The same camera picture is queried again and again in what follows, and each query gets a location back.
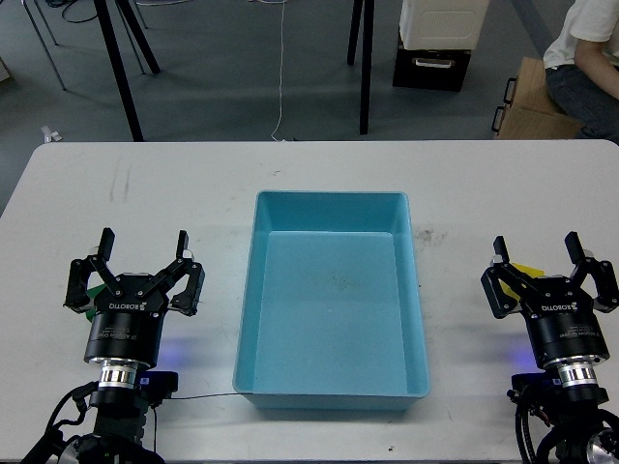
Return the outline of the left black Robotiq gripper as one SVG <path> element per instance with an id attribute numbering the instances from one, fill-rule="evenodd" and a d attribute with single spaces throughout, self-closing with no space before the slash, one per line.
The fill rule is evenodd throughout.
<path id="1" fill-rule="evenodd" d="M 91 306 L 88 281 L 92 273 L 97 273 L 108 290 L 104 289 L 95 298 L 96 311 L 84 360 L 87 363 L 126 360 L 153 368 L 158 361 L 163 318 L 169 303 L 167 292 L 186 276 L 185 289 L 172 297 L 168 307 L 194 316 L 205 272 L 193 260 L 192 253 L 185 256 L 189 234 L 180 230 L 175 258 L 167 267 L 154 276 L 121 274 L 118 281 L 107 267 L 114 240 L 112 229 L 104 228 L 96 251 L 71 262 L 64 306 L 76 313 L 86 312 Z"/>

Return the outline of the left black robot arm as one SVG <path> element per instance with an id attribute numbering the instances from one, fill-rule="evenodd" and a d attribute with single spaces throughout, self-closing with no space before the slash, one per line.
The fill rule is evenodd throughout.
<path id="1" fill-rule="evenodd" d="M 148 411 L 177 391 L 178 375 L 156 369 L 164 316 L 194 316 L 205 273 L 180 231 L 175 257 L 155 275 L 114 275 L 107 267 L 115 235 L 102 233 L 96 250 L 72 261 L 66 307 L 91 316 L 84 360 L 101 367 L 98 380 L 60 400 L 26 463 L 160 463 L 143 447 Z"/>

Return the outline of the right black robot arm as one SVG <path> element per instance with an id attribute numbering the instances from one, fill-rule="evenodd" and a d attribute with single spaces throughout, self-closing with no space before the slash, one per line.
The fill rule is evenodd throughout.
<path id="1" fill-rule="evenodd" d="M 608 395 L 594 367 L 609 352 L 596 317 L 618 306 L 618 283 L 608 261 L 586 251 L 576 232 L 565 245 L 570 275 L 531 276 L 511 263 L 505 240 L 481 277 L 497 319 L 522 315 L 537 367 L 512 377 L 515 432 L 524 463 L 615 463 L 618 418 L 603 409 Z"/>

